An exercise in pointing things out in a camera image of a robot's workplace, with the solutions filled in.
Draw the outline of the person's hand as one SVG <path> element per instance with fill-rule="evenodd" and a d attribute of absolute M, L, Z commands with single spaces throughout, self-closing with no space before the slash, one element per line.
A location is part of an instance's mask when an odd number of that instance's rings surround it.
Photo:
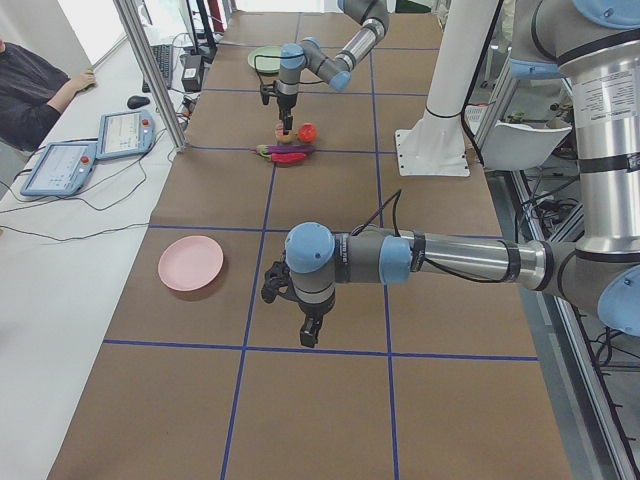
<path fill-rule="evenodd" d="M 96 86 L 97 81 L 95 74 L 91 71 L 86 71 L 71 79 L 73 88 L 76 92 L 86 91 Z"/>

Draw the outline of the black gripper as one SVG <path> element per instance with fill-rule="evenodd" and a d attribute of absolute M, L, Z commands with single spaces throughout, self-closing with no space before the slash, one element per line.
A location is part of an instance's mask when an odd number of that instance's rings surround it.
<path fill-rule="evenodd" d="M 298 99 L 298 93 L 286 94 L 283 92 L 278 93 L 278 107 L 280 112 L 280 120 L 282 122 L 283 132 L 291 132 L 293 129 L 293 115 L 292 109 L 296 106 Z"/>
<path fill-rule="evenodd" d="M 300 344 L 306 348 L 315 348 L 323 326 L 323 317 L 332 310 L 332 300 L 327 299 L 321 303 L 301 301 L 298 306 L 305 315 L 299 331 Z"/>

